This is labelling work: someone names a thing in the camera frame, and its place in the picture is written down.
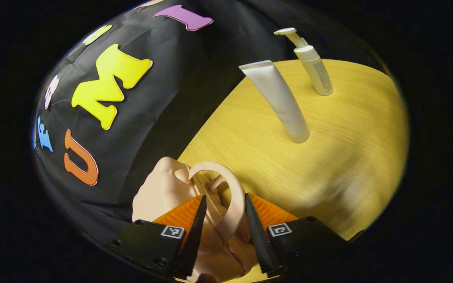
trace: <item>yellow letter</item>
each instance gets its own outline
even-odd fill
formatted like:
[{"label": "yellow letter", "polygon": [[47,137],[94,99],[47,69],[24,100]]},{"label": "yellow letter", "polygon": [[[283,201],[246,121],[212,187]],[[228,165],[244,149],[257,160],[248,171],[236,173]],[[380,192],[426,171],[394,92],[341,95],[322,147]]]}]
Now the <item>yellow letter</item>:
[{"label": "yellow letter", "polygon": [[103,129],[110,129],[115,120],[116,107],[104,107],[97,101],[122,101],[123,93],[114,76],[122,80],[124,88],[132,88],[152,64],[149,59],[138,60],[121,52],[118,44],[111,45],[97,58],[99,79],[79,84],[72,95],[71,106],[85,108],[101,121]]}]

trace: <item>foam letter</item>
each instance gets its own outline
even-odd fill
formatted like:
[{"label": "foam letter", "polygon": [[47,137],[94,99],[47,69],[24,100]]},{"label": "foam letter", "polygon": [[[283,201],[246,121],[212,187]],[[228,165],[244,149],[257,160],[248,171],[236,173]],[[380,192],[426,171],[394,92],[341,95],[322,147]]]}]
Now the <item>foam letter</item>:
[{"label": "foam letter", "polygon": [[52,100],[52,95],[55,92],[55,90],[57,89],[57,85],[59,84],[59,80],[60,80],[59,77],[57,75],[55,75],[55,77],[53,77],[52,81],[48,85],[48,88],[46,89],[46,93],[45,93],[45,109],[47,109],[48,106],[50,105],[50,100]]},{"label": "foam letter", "polygon": [[90,43],[96,41],[101,35],[103,35],[106,31],[108,31],[112,25],[101,27],[100,29],[96,30],[92,34],[90,34],[85,40],[83,40],[84,45],[89,45]]},{"label": "foam letter", "polygon": [[168,16],[169,18],[180,21],[186,25],[186,29],[189,31],[196,31],[212,24],[212,18],[205,18],[187,9],[183,9],[183,5],[174,5],[153,15],[153,17],[158,16]]},{"label": "foam letter", "polygon": [[124,88],[133,88],[152,64],[149,59],[139,60],[121,52],[118,44],[111,45],[97,58],[99,79],[79,84],[72,95],[71,106],[85,108],[101,121],[103,129],[110,129],[117,113],[116,107],[104,107],[97,101],[122,101],[123,93],[114,76],[122,80]]},{"label": "foam letter", "polygon": [[67,150],[70,149],[74,151],[87,164],[87,171],[83,171],[71,161],[67,153],[64,153],[64,166],[66,168],[66,171],[73,174],[83,183],[89,186],[97,184],[99,169],[97,168],[96,161],[88,151],[86,151],[81,145],[79,145],[79,143],[76,142],[76,140],[71,137],[71,131],[69,129],[66,130],[64,145],[66,146]]},{"label": "foam letter", "polygon": [[41,148],[46,147],[50,152],[53,152],[52,150],[52,143],[50,143],[50,136],[48,135],[48,130],[45,130],[45,125],[41,122],[41,118],[38,117],[38,137],[39,137],[39,143],[41,145]]}]

